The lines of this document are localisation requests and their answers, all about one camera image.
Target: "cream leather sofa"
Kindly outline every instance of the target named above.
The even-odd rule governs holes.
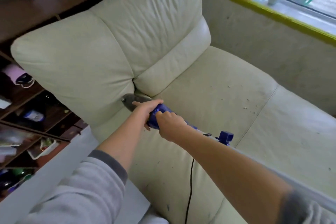
[[[210,43],[201,0],[104,0],[20,37],[12,53],[99,141],[129,115],[121,96],[137,90],[336,197],[336,119]],[[183,223],[192,157],[158,131],[142,137],[129,178],[170,223]],[[192,183],[188,223],[244,222],[197,163]]]

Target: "person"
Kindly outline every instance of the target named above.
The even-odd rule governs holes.
[[[137,107],[128,119],[81,162],[66,185],[56,187],[21,223],[113,223],[141,130],[144,126],[149,129],[149,113],[159,103],[163,101],[133,102]],[[158,112],[156,119],[161,137],[185,149],[247,223],[335,224],[317,203],[305,199],[277,175],[197,132],[182,117]]]

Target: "person's left arm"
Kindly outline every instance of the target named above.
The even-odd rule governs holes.
[[[162,100],[137,103],[128,119],[79,165],[21,224],[111,224],[123,200],[127,171],[149,113]]]

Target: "power cord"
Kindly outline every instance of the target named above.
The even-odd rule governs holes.
[[[195,159],[192,159],[192,163],[191,163],[191,169],[190,169],[190,195],[189,195],[189,200],[188,200],[188,206],[187,206],[187,211],[185,213],[185,220],[184,220],[184,224],[187,224],[187,220],[188,220],[188,213],[189,213],[189,206],[190,206],[190,201],[191,201],[191,195],[193,193],[193,166],[194,166],[194,161]]]

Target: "gray sleeve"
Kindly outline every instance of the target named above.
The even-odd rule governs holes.
[[[112,224],[121,208],[126,179],[119,162],[93,150],[66,184],[57,186],[20,224]]]
[[[316,202],[294,191],[283,199],[278,224],[336,224],[336,222]]]

